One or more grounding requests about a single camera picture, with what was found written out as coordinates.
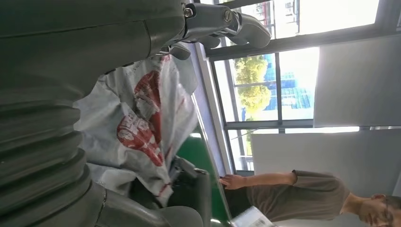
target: paper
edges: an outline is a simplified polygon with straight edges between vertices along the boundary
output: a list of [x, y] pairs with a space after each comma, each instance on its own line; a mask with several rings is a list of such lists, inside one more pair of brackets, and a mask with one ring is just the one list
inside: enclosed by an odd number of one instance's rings
[[256, 207], [247, 209], [231, 221], [233, 227], [276, 227]]

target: white wall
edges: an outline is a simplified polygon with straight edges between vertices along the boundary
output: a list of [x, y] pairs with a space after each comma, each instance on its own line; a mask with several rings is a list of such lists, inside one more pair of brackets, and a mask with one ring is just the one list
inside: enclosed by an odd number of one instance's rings
[[315, 127], [401, 125], [401, 35], [322, 46]]
[[[255, 173], [292, 169], [331, 172], [359, 196], [392, 194], [401, 171], [401, 130], [335, 134], [253, 134]], [[357, 217], [292, 220], [282, 227], [362, 227]]]

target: man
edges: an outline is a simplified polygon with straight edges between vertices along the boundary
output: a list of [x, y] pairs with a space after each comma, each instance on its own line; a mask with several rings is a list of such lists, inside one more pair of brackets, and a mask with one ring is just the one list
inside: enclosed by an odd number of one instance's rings
[[373, 195], [358, 197], [343, 182], [329, 174], [294, 170], [291, 173], [250, 177], [227, 175], [228, 206], [235, 217], [255, 206], [271, 221], [288, 219], [332, 220], [352, 213], [371, 227], [401, 227], [401, 198]]

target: white plastic bag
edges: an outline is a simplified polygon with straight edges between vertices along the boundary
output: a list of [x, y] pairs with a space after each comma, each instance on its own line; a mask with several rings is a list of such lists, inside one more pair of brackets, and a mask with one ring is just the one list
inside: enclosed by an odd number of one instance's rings
[[74, 128], [83, 132], [80, 147], [94, 181], [127, 195], [138, 178], [166, 205], [171, 160], [197, 124], [191, 96], [180, 84], [180, 76], [194, 75], [179, 72], [170, 56], [136, 62], [101, 76], [75, 103], [81, 119]]

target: man's arm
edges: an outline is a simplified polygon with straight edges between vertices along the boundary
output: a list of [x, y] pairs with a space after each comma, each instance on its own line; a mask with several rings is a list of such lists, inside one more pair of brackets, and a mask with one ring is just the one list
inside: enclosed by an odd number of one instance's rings
[[272, 173], [256, 176], [242, 177], [238, 175], [226, 175], [220, 179], [220, 182], [226, 186], [226, 189], [238, 189], [256, 185], [275, 185], [296, 183], [295, 173]]

